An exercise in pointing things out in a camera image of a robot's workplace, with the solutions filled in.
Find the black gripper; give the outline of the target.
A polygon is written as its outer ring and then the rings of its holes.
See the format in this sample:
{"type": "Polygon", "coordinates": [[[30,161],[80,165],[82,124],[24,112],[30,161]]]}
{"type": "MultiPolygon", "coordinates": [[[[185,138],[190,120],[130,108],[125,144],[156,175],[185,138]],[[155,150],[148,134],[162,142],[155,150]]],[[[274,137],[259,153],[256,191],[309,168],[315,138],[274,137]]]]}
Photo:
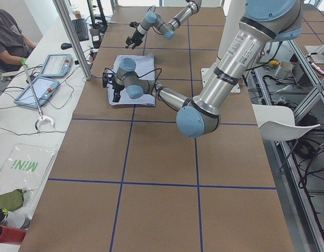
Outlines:
{"type": "Polygon", "coordinates": [[[143,40],[143,37],[146,35],[146,30],[142,26],[138,26],[136,31],[133,34],[133,37],[127,37],[126,39],[126,49],[130,46],[132,49],[135,49],[137,46],[140,46],[143,40]]]}
{"type": "Polygon", "coordinates": [[[113,102],[118,103],[121,98],[120,92],[124,89],[123,81],[119,79],[117,76],[113,76],[112,86],[114,89],[113,102]]]}

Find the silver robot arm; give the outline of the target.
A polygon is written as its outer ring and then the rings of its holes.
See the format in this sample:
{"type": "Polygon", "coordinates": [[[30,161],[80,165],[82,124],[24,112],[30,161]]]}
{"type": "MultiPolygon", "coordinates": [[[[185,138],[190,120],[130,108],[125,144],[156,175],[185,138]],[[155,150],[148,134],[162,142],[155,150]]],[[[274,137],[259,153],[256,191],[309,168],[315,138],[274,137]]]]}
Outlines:
{"type": "Polygon", "coordinates": [[[221,104],[264,45],[294,39],[301,33],[302,1],[246,1],[244,7],[238,33],[199,95],[188,98],[156,80],[142,80],[135,71],[135,61],[124,58],[115,73],[105,70],[103,74],[104,84],[114,89],[114,100],[120,100],[121,91],[131,99],[152,95],[177,111],[177,128],[186,137],[215,131],[221,104]]]}
{"type": "Polygon", "coordinates": [[[185,6],[176,16],[169,22],[165,22],[158,13],[151,10],[147,11],[141,22],[131,22],[130,27],[135,28],[135,32],[131,37],[126,39],[126,48],[132,45],[132,49],[140,46],[144,36],[148,33],[150,28],[156,28],[157,31],[167,40],[170,40],[175,31],[191,16],[199,12],[202,1],[186,1],[185,6]]]}

